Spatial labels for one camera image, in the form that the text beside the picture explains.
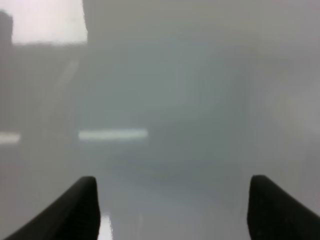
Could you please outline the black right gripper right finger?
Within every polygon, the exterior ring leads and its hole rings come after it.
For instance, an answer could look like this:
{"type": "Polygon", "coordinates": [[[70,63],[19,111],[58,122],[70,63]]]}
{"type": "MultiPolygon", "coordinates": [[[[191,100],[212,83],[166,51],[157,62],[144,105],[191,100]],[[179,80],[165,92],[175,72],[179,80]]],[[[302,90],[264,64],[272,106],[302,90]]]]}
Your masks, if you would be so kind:
{"type": "Polygon", "coordinates": [[[320,217],[265,175],[250,180],[246,221],[252,240],[320,238],[320,217]]]}

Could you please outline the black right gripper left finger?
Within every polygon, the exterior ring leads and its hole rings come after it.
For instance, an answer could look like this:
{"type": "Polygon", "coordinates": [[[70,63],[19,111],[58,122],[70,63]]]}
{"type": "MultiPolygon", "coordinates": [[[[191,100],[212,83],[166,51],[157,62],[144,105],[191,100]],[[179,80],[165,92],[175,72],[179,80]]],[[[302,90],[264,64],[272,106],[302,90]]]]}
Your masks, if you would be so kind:
{"type": "Polygon", "coordinates": [[[7,240],[96,240],[101,212],[97,180],[83,176],[7,240]]]}

